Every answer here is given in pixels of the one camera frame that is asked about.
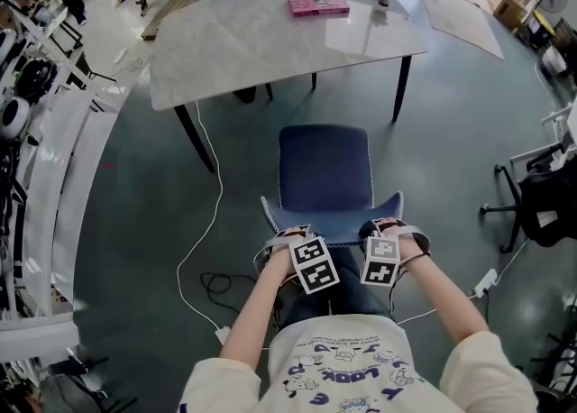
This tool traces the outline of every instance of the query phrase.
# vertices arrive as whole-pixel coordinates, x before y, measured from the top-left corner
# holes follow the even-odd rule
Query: green floor
[[[224,196],[213,230],[182,268],[187,299],[218,325],[234,313],[212,304],[203,271],[252,274],[252,256],[271,236],[259,196],[276,199],[277,139],[290,124],[366,128],[375,202],[405,194],[405,220],[432,239],[435,261],[466,292],[510,255],[512,217],[485,222],[479,206],[509,201],[493,166],[547,142],[540,124],[553,107],[534,72],[535,56],[499,23],[490,26],[505,61],[428,29],[420,0],[401,0],[427,32],[429,52],[413,59],[398,122],[390,124],[400,60],[319,73],[260,87],[254,103],[232,95],[202,101],[203,122],[220,160]],[[139,398],[133,411],[174,411],[194,363],[218,354],[214,328],[179,297],[176,267],[204,232],[218,195],[176,115],[152,110],[148,71],[130,94],[106,145],[88,201],[78,250],[75,321],[105,389]],[[196,118],[194,105],[188,106]],[[523,174],[517,166],[517,176]],[[490,327],[523,367],[563,325],[562,297],[574,292],[577,243],[530,243],[490,293]],[[235,282],[225,302],[239,306],[250,284]],[[386,300],[386,292],[381,294]],[[396,288],[401,320],[431,308],[410,278]],[[484,311],[485,301],[479,307]],[[435,315],[405,326],[417,369],[437,383],[452,349]]]

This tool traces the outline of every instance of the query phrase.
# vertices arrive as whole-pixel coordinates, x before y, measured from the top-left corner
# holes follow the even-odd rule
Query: pink box
[[[321,14],[348,14],[351,8],[346,0],[288,0],[295,17]]]

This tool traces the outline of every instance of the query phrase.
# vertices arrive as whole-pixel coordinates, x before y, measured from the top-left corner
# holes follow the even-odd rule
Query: table
[[[64,33],[66,33],[74,41],[74,47],[72,48],[73,50],[82,46],[82,43],[80,42],[80,40],[82,40],[82,34],[80,34],[76,29],[72,27],[72,25],[66,22],[66,18],[68,17],[68,15],[69,15],[69,9],[67,7],[64,7],[64,9],[62,9],[62,11],[60,11],[60,13],[54,18],[52,23],[46,27],[46,31],[44,32],[46,37],[50,38],[54,42],[54,44],[56,44],[59,47],[59,49],[62,52],[64,52],[66,56],[70,55],[71,50],[69,50],[68,52],[64,51],[53,36],[54,32],[56,32],[56,29],[58,27],[60,27],[62,31],[64,31]]]
[[[393,122],[412,56],[427,52],[398,2],[388,14],[374,0],[347,0],[347,15],[294,18],[287,0],[201,0],[169,14],[151,59],[152,107],[174,108],[211,172],[214,166],[184,104],[284,78],[402,58]]]

